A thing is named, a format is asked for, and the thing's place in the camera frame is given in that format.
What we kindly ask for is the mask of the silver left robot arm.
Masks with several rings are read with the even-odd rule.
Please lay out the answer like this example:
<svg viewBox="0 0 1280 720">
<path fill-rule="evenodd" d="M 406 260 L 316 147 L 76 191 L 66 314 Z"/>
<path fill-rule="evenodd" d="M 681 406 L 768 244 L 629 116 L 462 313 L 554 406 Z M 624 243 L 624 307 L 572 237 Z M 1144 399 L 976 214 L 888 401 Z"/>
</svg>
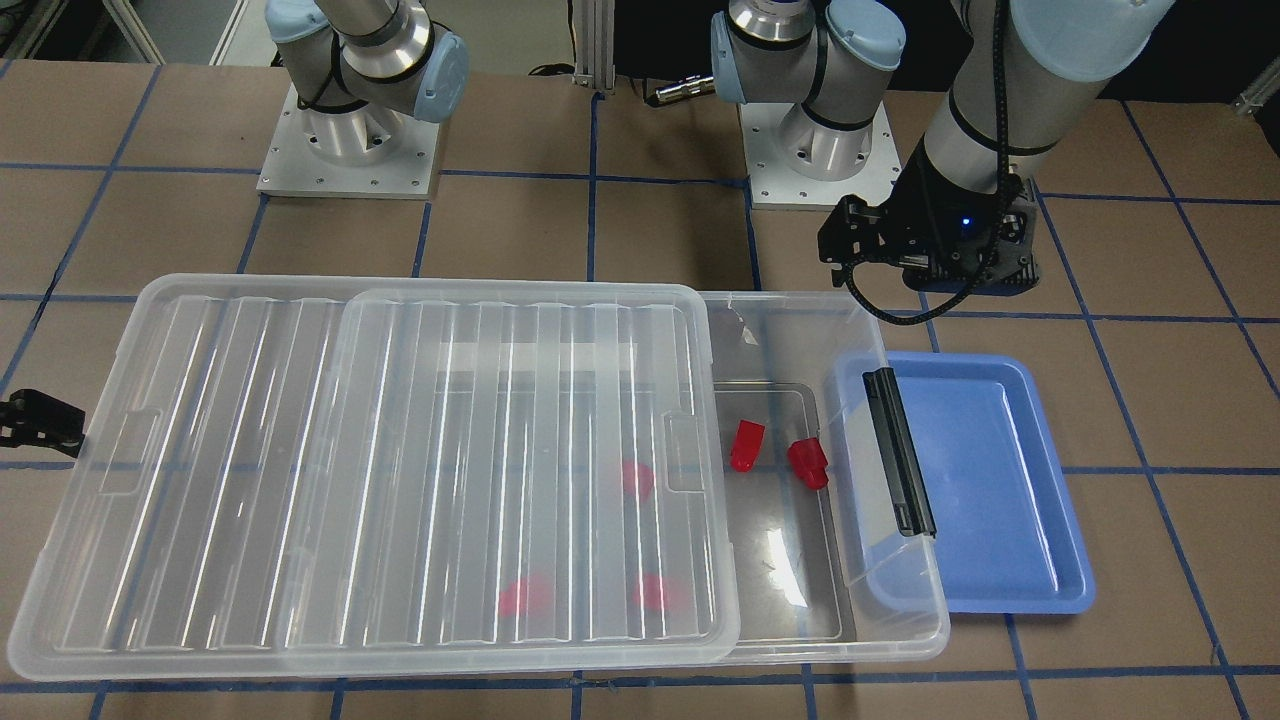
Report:
<svg viewBox="0 0 1280 720">
<path fill-rule="evenodd" d="M 844 195 L 818 231 L 832 283 L 893 266 L 928 293 L 1038 286 L 1030 182 L 1105 86 L 1146 49 L 1170 1 L 955 1 L 972 40 L 940 109 L 881 201 Z M 731 1 L 710 20 L 719 97 L 787 106 L 781 147 L 814 181 L 854 176 L 908 47 L 878 1 Z"/>
</svg>

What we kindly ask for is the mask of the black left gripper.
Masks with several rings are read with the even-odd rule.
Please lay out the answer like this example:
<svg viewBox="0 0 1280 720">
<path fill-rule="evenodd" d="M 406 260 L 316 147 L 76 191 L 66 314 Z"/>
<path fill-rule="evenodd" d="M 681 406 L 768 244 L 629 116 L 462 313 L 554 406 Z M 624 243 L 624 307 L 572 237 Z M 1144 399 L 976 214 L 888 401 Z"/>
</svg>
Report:
<svg viewBox="0 0 1280 720">
<path fill-rule="evenodd" d="M 1000 193 L 974 192 L 916 150 L 884 206 L 884 246 L 913 290 L 956 293 L 977 275 L 975 295 L 1020 295 L 1039 283 L 1033 200 L 1020 176 L 1007 174 Z"/>
</svg>

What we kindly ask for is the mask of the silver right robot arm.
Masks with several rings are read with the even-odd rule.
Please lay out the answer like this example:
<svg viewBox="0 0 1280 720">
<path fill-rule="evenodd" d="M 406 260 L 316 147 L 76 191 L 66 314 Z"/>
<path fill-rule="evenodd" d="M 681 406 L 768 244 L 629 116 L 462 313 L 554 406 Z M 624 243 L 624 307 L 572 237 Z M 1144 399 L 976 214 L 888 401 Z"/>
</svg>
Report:
<svg viewBox="0 0 1280 720">
<path fill-rule="evenodd" d="M 174 273 L 411 275 L 425 202 L 268 199 L 289 76 L 323 105 L 411 113 L 436 29 L 416 1 L 325 1 L 284 70 L 15 61 L 3 74 L 3 395 L 92 409 L 134 297 Z"/>
</svg>

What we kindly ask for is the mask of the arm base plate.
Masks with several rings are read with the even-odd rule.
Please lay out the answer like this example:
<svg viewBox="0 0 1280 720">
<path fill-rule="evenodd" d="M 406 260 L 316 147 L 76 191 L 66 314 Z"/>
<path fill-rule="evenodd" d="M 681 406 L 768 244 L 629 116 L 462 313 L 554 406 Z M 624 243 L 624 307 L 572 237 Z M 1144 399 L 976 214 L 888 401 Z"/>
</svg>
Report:
<svg viewBox="0 0 1280 720">
<path fill-rule="evenodd" d="M 756 208 L 828 211 L 847 195 L 874 206 L 901 174 L 884 105 L 854 131 L 818 126 L 800 105 L 786 102 L 745 104 L 739 118 Z"/>
<path fill-rule="evenodd" d="M 426 201 L 438 178 L 440 141 L 440 124 L 385 108 L 303 109 L 289 87 L 256 190 L 271 197 Z"/>
</svg>

